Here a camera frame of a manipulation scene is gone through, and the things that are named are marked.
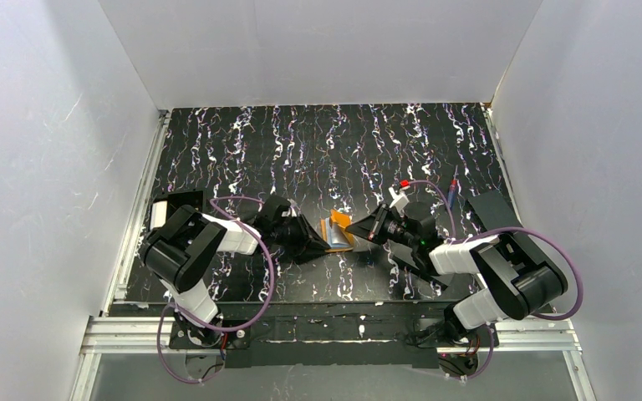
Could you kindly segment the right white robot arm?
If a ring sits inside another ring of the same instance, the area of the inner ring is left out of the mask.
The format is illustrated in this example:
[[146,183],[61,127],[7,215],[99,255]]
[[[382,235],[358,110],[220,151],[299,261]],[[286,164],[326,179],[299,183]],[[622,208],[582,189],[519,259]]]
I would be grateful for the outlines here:
[[346,231],[379,245],[407,246],[415,264],[431,276],[481,275],[486,288],[444,311],[446,331],[454,336],[505,318],[521,320],[568,289],[562,271],[539,255],[526,233],[507,227],[450,241],[439,234],[431,207],[423,202],[410,202],[403,210],[381,204]]

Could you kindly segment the orange card holder wallet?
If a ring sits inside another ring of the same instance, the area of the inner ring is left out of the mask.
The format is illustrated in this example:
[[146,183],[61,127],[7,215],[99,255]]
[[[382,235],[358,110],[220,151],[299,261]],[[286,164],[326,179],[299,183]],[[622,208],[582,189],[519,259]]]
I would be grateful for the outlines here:
[[322,239],[328,244],[327,253],[352,251],[355,248],[355,239],[346,229],[352,223],[351,217],[335,209],[331,210],[329,217],[319,221]]

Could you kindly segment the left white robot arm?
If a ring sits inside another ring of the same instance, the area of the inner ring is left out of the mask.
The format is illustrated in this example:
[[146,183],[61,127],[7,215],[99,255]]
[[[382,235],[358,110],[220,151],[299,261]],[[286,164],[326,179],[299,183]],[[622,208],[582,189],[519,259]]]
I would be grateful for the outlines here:
[[141,264],[172,296],[174,308],[193,327],[225,332],[204,276],[220,253],[250,256],[261,252],[269,279],[275,279],[269,248],[279,246],[296,263],[329,251],[330,246],[292,202],[278,195],[257,200],[249,216],[222,218],[201,211],[200,191],[160,195],[150,206],[150,224],[139,248]]

